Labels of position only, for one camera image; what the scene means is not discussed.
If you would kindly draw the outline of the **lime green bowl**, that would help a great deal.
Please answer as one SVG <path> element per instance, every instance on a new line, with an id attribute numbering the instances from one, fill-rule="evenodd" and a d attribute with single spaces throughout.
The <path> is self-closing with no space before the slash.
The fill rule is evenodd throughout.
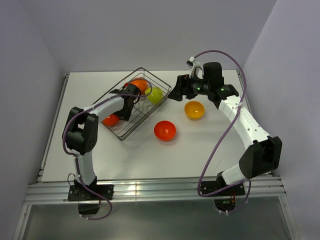
<path id="1" fill-rule="evenodd" d="M 157 104 L 163 98 L 163 91 L 159 87 L 149 87 L 145 90 L 145 94 L 147 95 L 148 100 Z"/>

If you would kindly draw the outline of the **yellow-orange bowl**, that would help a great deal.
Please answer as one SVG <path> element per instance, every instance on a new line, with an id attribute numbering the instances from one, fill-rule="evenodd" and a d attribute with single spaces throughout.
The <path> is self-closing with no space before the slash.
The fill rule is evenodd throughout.
<path id="1" fill-rule="evenodd" d="M 189 101 L 184 106 L 184 113 L 191 120 L 199 120 L 205 115 L 205 107 L 198 101 Z"/>

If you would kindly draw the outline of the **orange bowl white inside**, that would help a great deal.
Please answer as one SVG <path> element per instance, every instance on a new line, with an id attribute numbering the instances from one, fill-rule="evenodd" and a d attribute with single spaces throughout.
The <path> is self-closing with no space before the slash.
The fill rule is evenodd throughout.
<path id="1" fill-rule="evenodd" d="M 129 83 L 138 87 L 142 95 L 144 95 L 145 91 L 149 88 L 147 81 L 143 77 L 136 77 Z"/>

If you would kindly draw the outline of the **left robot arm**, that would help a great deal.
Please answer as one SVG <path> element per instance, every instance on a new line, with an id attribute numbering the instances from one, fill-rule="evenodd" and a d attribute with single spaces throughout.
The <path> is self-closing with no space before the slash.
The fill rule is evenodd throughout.
<path id="1" fill-rule="evenodd" d="M 86 200 L 101 198 L 98 193 L 97 176 L 93 167 L 92 152 L 98 141 L 99 124 L 115 114 L 129 120 L 134 105 L 143 97 L 134 84 L 114 89 L 99 101 L 85 107 L 73 107 L 67 117 L 62 133 L 62 147 L 73 156 L 75 165 L 74 192 Z"/>

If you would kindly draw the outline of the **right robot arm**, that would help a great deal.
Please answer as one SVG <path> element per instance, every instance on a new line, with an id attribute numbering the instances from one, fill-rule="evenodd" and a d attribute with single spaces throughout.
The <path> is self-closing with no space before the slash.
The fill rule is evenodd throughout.
<path id="1" fill-rule="evenodd" d="M 177 77 L 168 98 L 180 102 L 183 98 L 191 100 L 198 95 L 207 96 L 230 121 L 245 147 L 238 164 L 217 177 L 217 191 L 227 195 L 233 190 L 234 184 L 276 170 L 280 162 L 282 141 L 267 133 L 243 105 L 242 97 L 235 87 L 225 84 L 221 64 L 208 62 L 201 65 L 191 57 L 187 65 L 190 73 Z"/>

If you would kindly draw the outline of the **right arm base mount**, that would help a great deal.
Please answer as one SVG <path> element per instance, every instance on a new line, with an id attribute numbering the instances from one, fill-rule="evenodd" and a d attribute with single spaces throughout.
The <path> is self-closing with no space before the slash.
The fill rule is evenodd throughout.
<path id="1" fill-rule="evenodd" d="M 202 198 L 213 198 L 218 213 L 225 215 L 235 212 L 243 205 L 241 203 L 237 206 L 237 197 L 247 195 L 243 181 L 226 185 L 222 180 L 202 181 L 197 187 L 197 194 Z"/>

